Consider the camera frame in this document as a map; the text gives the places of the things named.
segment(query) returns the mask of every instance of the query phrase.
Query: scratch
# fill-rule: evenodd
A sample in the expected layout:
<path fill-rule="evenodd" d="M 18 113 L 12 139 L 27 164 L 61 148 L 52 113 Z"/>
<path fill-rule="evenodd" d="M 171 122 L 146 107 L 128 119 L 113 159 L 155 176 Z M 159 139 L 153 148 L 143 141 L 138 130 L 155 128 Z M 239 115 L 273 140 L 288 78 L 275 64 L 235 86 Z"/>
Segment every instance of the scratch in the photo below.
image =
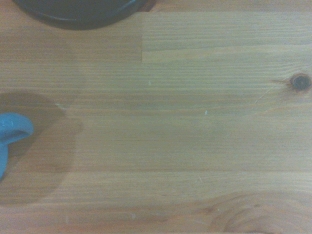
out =
<path fill-rule="evenodd" d="M 193 221 L 193 222 L 195 222 L 195 223 L 200 223 L 200 224 L 208 225 L 208 223 L 205 223 L 205 222 L 202 222 L 202 221 L 199 221 L 199 220 L 195 220 L 195 219 L 192 219 L 191 221 Z"/>

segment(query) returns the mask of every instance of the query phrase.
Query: wood knot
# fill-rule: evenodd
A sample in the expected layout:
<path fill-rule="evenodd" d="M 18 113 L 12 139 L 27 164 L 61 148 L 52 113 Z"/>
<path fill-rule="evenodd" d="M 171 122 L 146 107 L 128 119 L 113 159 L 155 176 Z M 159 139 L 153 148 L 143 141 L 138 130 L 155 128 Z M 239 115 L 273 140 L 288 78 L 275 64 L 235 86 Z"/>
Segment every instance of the wood knot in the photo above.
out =
<path fill-rule="evenodd" d="M 292 88 L 297 91 L 306 91 L 311 88 L 311 78 L 305 73 L 294 74 L 290 78 L 289 83 L 291 84 Z"/>

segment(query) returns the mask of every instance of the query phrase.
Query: wood grain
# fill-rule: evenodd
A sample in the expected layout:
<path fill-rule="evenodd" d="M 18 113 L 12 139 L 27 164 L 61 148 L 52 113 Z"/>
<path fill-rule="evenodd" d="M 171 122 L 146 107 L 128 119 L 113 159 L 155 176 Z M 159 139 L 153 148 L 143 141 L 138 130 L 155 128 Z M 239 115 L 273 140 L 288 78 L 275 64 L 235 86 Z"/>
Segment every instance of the wood grain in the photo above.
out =
<path fill-rule="evenodd" d="M 151 12 L 266 11 L 311 12 L 305 0 L 157 0 Z"/>
<path fill-rule="evenodd" d="M 86 33 L 0 3 L 0 110 L 35 125 L 9 148 L 0 233 L 312 230 L 312 96 L 272 82 L 312 74 L 310 14 Z"/>

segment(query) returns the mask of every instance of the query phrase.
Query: blue plastic object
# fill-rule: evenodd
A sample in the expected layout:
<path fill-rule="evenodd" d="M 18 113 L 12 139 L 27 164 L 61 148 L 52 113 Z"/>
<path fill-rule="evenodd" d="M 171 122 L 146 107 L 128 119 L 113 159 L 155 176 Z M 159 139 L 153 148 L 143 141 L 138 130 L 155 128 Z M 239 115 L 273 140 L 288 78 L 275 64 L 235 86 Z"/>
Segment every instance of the blue plastic object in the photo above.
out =
<path fill-rule="evenodd" d="M 0 115 L 0 178 L 8 161 L 8 144 L 30 136 L 34 126 L 29 118 L 17 113 Z"/>

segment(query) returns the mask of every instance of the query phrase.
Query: black round object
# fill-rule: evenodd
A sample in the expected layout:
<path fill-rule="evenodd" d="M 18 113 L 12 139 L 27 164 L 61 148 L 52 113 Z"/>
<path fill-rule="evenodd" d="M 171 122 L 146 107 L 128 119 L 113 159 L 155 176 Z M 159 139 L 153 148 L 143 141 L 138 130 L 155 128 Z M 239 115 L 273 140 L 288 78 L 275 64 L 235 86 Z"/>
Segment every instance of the black round object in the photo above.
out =
<path fill-rule="evenodd" d="M 12 0 L 48 24 L 71 29 L 103 27 L 137 11 L 147 0 Z"/>
<path fill-rule="evenodd" d="M 293 76 L 290 80 L 290 83 L 292 84 L 293 88 L 297 90 L 305 90 L 311 86 L 311 80 L 305 74 L 298 74 Z"/>

